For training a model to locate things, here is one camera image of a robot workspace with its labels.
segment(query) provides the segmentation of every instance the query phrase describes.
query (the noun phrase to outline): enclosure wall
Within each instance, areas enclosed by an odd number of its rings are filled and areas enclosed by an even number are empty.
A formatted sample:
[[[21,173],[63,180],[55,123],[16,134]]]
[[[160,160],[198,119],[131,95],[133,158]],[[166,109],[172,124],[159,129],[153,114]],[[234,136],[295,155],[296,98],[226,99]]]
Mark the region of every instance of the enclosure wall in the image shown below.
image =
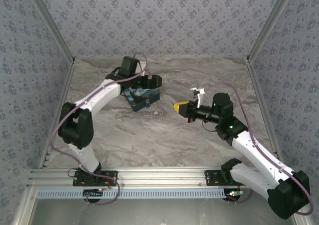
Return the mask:
[[[276,0],[44,0],[75,57],[243,56]]]
[[[310,177],[319,224],[319,0],[289,0],[253,62],[285,162]]]
[[[43,152],[69,62],[31,0],[0,0],[0,224]]]

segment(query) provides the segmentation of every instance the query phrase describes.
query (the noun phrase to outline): floral wallpaper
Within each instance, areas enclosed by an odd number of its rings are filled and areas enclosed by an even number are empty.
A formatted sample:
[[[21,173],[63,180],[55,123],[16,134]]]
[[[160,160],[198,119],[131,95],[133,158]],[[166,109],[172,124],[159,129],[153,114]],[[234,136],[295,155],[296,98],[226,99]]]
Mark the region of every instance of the floral wallpaper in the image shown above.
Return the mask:
[[[319,0],[289,0],[254,67],[282,154],[310,177],[319,224]]]
[[[44,0],[75,57],[247,55],[276,0]]]
[[[0,225],[39,164],[69,63],[31,0],[0,0]]]

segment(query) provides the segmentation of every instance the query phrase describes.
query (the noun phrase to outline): gray marble table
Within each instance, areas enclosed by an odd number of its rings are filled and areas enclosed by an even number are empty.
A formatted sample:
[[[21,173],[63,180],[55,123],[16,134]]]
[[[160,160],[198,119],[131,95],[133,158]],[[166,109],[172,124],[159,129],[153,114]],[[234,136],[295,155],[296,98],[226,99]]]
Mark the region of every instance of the gray marble table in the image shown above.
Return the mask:
[[[75,102],[96,88],[121,59],[76,60],[67,101]],[[94,119],[92,145],[103,167],[141,166],[220,166],[231,158],[251,163],[222,141],[215,132],[206,131],[201,121],[187,123],[178,115],[172,102],[192,100],[192,87],[207,87],[219,81],[231,82],[239,91],[255,137],[269,150],[257,98],[246,65],[225,58],[151,58],[149,71],[163,78],[160,101],[148,109],[133,112],[124,97],[117,97],[103,107]],[[205,94],[204,105],[212,104],[217,92],[229,93],[235,115],[244,121],[231,88],[219,86]],[[213,124],[205,124],[214,129]],[[67,151],[57,137],[55,146]],[[49,168],[77,167],[64,155],[51,151],[46,162]]]

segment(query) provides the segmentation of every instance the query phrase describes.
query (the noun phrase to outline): yellow object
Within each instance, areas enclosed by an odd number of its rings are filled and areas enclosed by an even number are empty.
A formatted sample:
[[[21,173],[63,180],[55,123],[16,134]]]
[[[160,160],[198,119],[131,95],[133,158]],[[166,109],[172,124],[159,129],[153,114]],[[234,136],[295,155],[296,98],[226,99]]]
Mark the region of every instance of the yellow object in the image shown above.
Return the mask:
[[[188,104],[189,103],[189,101],[186,101],[186,102],[177,102],[177,103],[175,103],[174,104],[174,109],[175,109],[175,111],[177,112],[177,113],[179,113],[179,106],[180,105],[184,105],[184,104]]]

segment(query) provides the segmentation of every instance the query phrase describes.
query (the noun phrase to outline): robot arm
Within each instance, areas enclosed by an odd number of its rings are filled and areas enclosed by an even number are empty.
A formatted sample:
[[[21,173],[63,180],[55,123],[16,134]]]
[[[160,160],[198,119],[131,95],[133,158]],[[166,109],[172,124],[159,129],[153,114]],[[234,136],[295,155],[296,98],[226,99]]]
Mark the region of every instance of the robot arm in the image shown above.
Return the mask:
[[[252,142],[248,127],[233,114],[233,103],[228,94],[217,93],[213,97],[211,107],[201,105],[204,90],[192,89],[198,99],[194,102],[186,101],[174,104],[175,110],[188,122],[201,119],[204,122],[216,123],[218,136],[227,141],[230,146],[244,154],[258,169],[253,171],[238,159],[232,159],[221,166],[225,180],[235,181],[247,185],[268,200],[272,210],[281,218],[287,219],[292,214],[309,203],[301,188],[285,173],[287,171],[296,178],[309,192],[309,179],[303,172],[295,172],[275,158],[256,139]],[[276,165],[269,162],[257,147],[267,155]]]
[[[116,68],[111,74],[107,75],[102,84],[94,91],[74,104],[66,102],[63,105],[60,121],[77,105],[85,102],[58,130],[58,135],[68,144],[73,155],[81,162],[79,168],[83,165],[94,173],[98,173],[101,168],[91,145],[94,136],[93,118],[97,112],[125,89],[154,89],[161,86],[160,76],[152,75],[150,77],[145,76],[144,73],[133,80],[123,81],[123,79],[130,78],[141,72],[145,66],[145,62],[126,56],[122,61],[121,67]]]

